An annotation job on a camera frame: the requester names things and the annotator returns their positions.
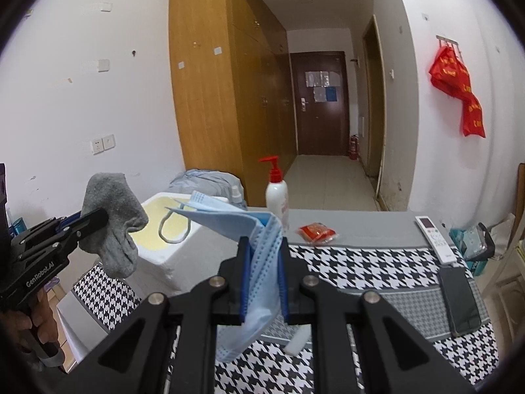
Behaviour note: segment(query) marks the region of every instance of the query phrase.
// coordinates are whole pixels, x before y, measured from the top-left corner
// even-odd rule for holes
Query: wooden wardrobe
[[[296,156],[286,31],[262,0],[170,0],[175,113],[186,169],[238,176],[265,206],[269,163]]]

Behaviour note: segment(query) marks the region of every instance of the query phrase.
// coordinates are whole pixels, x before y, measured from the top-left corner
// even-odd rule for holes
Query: tiled floor
[[[292,209],[380,210],[363,167],[348,157],[299,155],[284,179]]]
[[[478,285],[478,289],[480,291],[482,291],[485,288],[497,267],[497,261],[489,260],[483,274],[481,274],[481,276],[479,277],[476,277],[476,284]],[[499,279],[503,280],[514,275],[515,271],[513,271],[513,267],[515,268],[515,265],[509,263],[509,265],[507,265],[506,270],[503,272]],[[521,297],[521,295],[519,294],[516,294],[516,292],[513,292],[512,290],[505,290],[504,297],[509,312],[511,313],[511,315],[515,316],[515,319],[517,321],[519,321],[520,317],[523,316],[523,297]],[[502,359],[505,356],[505,354],[509,351],[513,343],[510,335],[509,324],[505,315],[505,310],[503,309],[503,304],[501,303],[499,296],[495,292],[494,294],[490,295],[485,299],[485,306],[487,307],[487,311],[489,312],[490,316],[490,321],[492,322],[494,328],[495,340],[498,344],[499,358]]]

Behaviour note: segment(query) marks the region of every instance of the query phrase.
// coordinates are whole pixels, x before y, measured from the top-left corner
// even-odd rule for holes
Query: human hand
[[[58,326],[53,318],[53,310],[49,306],[47,295],[43,289],[37,293],[37,304],[31,310],[31,318],[20,311],[0,313],[0,321],[15,343],[20,342],[20,331],[38,327],[38,339],[41,343],[58,340]]]

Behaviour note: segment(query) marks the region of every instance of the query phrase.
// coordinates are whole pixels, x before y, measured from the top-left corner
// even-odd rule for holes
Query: blue face mask
[[[207,196],[198,195],[195,198],[196,200],[190,199],[185,205],[196,211],[179,208],[170,208],[169,211],[183,215],[236,242],[246,236],[253,251],[245,322],[240,327],[217,328],[216,358],[218,361],[230,362],[257,339],[280,310],[277,263],[283,242],[283,225],[269,212],[243,211]]]

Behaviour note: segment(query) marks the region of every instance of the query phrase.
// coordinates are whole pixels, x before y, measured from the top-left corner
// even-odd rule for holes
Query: smartphone
[[[481,318],[465,268],[442,267],[438,276],[452,335],[458,337],[479,329]]]

